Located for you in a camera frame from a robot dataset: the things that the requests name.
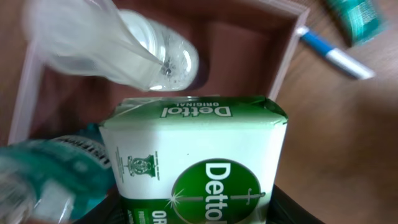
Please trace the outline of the white cardboard box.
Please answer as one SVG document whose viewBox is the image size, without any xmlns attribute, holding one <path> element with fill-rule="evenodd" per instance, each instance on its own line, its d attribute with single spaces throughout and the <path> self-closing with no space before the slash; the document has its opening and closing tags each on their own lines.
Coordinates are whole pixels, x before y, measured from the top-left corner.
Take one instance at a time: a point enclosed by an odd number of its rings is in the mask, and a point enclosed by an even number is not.
<svg viewBox="0 0 398 224">
<path fill-rule="evenodd" d="M 265 95 L 274 100 L 309 10 L 290 1 L 117 1 L 181 33 L 198 49 L 199 75 L 183 96 Z M 29 45 L 7 139 L 72 133 L 144 92 L 99 77 L 58 72 Z"/>
</svg>

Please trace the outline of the clear blue soap pump bottle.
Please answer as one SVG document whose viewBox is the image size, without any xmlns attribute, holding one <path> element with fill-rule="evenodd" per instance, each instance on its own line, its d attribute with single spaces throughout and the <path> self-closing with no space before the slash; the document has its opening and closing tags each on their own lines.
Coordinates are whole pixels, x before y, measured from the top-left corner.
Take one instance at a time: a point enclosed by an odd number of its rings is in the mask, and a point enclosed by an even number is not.
<svg viewBox="0 0 398 224">
<path fill-rule="evenodd" d="M 141 91 L 182 91 L 200 68 L 189 40 L 109 0 L 30 0 L 24 28 L 39 57 L 69 75 L 104 77 Z"/>
</svg>

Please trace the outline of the green soap bar box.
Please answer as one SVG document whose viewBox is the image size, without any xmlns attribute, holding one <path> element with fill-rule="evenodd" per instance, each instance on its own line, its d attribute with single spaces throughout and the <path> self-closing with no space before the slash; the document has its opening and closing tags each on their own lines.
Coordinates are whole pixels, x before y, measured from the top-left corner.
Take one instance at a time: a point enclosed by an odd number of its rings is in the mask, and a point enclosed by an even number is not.
<svg viewBox="0 0 398 224">
<path fill-rule="evenodd" d="M 128 223 L 265 223 L 288 117 L 263 96 L 130 98 L 100 124 Z"/>
</svg>

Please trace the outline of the Colgate toothpaste tube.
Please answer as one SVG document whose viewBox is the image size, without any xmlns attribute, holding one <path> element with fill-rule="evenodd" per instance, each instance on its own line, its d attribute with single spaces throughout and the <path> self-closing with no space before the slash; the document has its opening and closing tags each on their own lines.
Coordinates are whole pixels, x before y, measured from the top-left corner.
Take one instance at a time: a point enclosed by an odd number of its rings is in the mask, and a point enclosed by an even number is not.
<svg viewBox="0 0 398 224">
<path fill-rule="evenodd" d="M 374 39 L 386 28 L 386 20 L 374 0 L 325 0 L 350 47 Z"/>
</svg>

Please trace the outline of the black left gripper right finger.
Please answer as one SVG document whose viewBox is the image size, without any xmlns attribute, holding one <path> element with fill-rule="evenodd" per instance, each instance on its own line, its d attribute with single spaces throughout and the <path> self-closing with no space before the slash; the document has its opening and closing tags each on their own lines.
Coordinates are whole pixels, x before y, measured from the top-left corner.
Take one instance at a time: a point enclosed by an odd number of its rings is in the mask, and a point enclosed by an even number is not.
<svg viewBox="0 0 398 224">
<path fill-rule="evenodd" d="M 267 224 L 325 224 L 274 185 Z"/>
</svg>

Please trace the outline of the green Listerine mouthwash bottle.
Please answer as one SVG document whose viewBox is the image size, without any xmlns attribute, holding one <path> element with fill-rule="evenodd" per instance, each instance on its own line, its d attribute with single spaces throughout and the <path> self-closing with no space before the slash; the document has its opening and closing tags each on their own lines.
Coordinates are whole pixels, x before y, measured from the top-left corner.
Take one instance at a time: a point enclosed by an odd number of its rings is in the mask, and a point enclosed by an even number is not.
<svg viewBox="0 0 398 224">
<path fill-rule="evenodd" d="M 82 218 L 115 185 L 98 125 L 1 148 L 1 223 Z"/>
</svg>

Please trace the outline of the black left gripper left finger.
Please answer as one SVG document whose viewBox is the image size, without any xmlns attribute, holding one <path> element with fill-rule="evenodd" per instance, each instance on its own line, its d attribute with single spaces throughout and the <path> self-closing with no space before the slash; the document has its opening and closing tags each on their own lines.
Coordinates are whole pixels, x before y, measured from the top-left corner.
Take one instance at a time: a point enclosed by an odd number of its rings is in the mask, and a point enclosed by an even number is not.
<svg viewBox="0 0 398 224">
<path fill-rule="evenodd" d="M 124 224 L 121 196 L 116 186 L 94 209 L 73 224 Z"/>
</svg>

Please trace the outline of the blue white toothbrush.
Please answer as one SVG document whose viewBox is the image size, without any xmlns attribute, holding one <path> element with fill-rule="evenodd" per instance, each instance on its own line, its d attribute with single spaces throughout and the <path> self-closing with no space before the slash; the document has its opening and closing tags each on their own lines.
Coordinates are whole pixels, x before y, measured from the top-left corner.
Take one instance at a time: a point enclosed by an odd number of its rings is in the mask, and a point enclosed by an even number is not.
<svg viewBox="0 0 398 224">
<path fill-rule="evenodd" d="M 344 51 L 328 43 L 324 38 L 316 35 L 306 26 L 296 28 L 295 33 L 309 45 L 316 53 L 321 55 L 347 75 L 357 80 L 367 80 L 375 76 L 375 72 L 363 65 Z"/>
</svg>

